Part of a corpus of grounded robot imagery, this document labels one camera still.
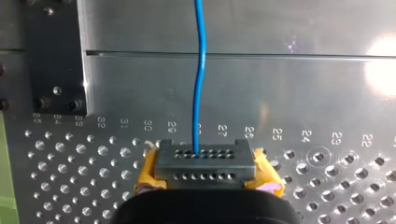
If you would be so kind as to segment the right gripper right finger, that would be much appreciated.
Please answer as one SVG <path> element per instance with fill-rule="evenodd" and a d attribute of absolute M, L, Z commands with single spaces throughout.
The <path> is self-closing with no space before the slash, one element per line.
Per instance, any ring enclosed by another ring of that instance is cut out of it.
<path fill-rule="evenodd" d="M 282 198 L 285 191 L 285 184 L 272 164 L 266 159 L 263 148 L 256 148 L 253 151 L 256 174 L 252 180 L 244 183 L 245 189 L 255 189 L 274 194 Z"/>

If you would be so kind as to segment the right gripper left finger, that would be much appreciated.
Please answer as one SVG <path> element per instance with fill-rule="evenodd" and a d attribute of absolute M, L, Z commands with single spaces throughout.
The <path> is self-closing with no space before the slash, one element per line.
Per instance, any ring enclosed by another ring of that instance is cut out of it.
<path fill-rule="evenodd" d="M 148 146 L 148 149 L 146 150 L 146 157 L 140 175 L 134 185 L 135 195 L 153 190 L 167 189 L 166 181 L 157 180 L 154 175 L 159 149 L 149 140 L 146 140 L 145 144 Z"/>

